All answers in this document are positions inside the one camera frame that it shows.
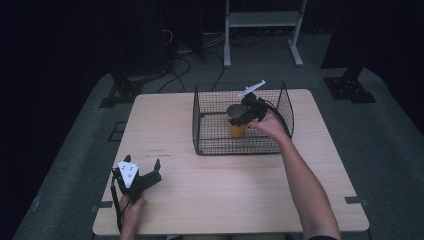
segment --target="yellow cup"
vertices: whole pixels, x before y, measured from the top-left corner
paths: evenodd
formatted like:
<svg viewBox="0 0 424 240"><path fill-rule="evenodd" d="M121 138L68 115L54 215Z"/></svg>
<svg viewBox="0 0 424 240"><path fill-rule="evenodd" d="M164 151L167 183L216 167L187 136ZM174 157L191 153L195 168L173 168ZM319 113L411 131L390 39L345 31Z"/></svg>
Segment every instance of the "yellow cup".
<svg viewBox="0 0 424 240"><path fill-rule="evenodd" d="M228 128L230 131L230 135L236 138L243 137L244 133L246 132L246 125L232 125L230 121L228 121Z"/></svg>
<svg viewBox="0 0 424 240"><path fill-rule="evenodd" d="M246 112L246 109L241 104L233 104L227 108L227 116L229 119L235 119L240 117ZM246 132L246 125L232 125L230 121L228 121L228 128L230 135L232 137L243 137L244 133Z"/></svg>

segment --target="hand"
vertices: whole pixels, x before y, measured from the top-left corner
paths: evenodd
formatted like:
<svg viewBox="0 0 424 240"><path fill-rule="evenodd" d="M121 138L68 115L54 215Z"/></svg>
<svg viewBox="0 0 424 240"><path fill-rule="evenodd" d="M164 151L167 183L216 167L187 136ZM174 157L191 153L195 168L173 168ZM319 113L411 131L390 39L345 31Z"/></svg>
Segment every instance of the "hand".
<svg viewBox="0 0 424 240"><path fill-rule="evenodd" d="M280 119L269 109L267 109L265 118L262 121L250 122L247 126L258 129L275 141L281 140L282 137L288 137Z"/></svg>
<svg viewBox="0 0 424 240"><path fill-rule="evenodd" d="M140 198L134 204L127 195L122 195L119 201L119 208L122 212L121 240L134 239L140 225L141 208L146 203L143 194L140 194Z"/></svg>

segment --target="metal wire basket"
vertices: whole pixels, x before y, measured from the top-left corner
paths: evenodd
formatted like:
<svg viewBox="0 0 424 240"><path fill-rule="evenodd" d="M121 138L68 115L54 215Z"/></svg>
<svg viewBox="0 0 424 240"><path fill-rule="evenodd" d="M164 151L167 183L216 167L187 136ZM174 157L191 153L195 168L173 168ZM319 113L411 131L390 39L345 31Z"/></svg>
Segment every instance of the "metal wire basket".
<svg viewBox="0 0 424 240"><path fill-rule="evenodd" d="M227 108L240 103L238 93L255 83L197 84L193 105L193 143L198 155L254 155L279 153L277 144L256 129L247 128L243 137L228 130ZM290 137L294 129L293 109L283 81L267 82L254 94L274 105L283 116Z"/></svg>

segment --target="gray carpet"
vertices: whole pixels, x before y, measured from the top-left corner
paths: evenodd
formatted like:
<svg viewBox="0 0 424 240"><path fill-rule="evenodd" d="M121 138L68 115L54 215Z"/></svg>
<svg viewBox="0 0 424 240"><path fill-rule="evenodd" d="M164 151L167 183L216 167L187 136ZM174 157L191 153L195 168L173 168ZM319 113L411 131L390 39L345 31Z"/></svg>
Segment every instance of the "gray carpet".
<svg viewBox="0 0 424 240"><path fill-rule="evenodd" d="M369 206L373 239L421 239L424 235L424 138L392 98L384 82L365 69L359 80L377 103L352 104L333 100L323 77L341 76L345 69L321 70L330 35L301 35L299 51L305 65L294 65L287 36L264 37L248 48L232 48L232 67L220 82L285 81L287 88L309 89L321 111L358 196ZM208 51L222 56L222 46ZM187 74L161 93L193 92L197 83L213 83L222 62L206 53L185 57ZM181 74L188 67L176 61ZM164 78L145 85L143 93L156 93ZM117 239L93 236L96 207L109 186L109 173L119 142L108 141L118 121L126 121L131 104L99 108L113 85L109 74L99 79L39 190L37 201L22 221L14 239ZM368 239L367 232L343 233L344 239ZM164 239L138 236L137 239Z"/></svg>

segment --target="black bracket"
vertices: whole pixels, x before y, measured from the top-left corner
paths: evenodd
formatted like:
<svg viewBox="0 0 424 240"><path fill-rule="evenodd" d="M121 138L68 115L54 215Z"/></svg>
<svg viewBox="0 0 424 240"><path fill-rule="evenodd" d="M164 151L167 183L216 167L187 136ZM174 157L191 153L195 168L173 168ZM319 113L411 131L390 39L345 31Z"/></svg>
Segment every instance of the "black bracket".
<svg viewBox="0 0 424 240"><path fill-rule="evenodd" d="M145 83L162 78L166 71L146 71L127 69L126 71L113 68L111 75L114 85L106 98L103 98L99 108L113 108L116 104L134 103L141 94Z"/></svg>
<svg viewBox="0 0 424 240"><path fill-rule="evenodd" d="M361 67L348 67L342 77L325 77L324 81L335 100L350 100L352 103L375 103L372 94L358 81Z"/></svg>

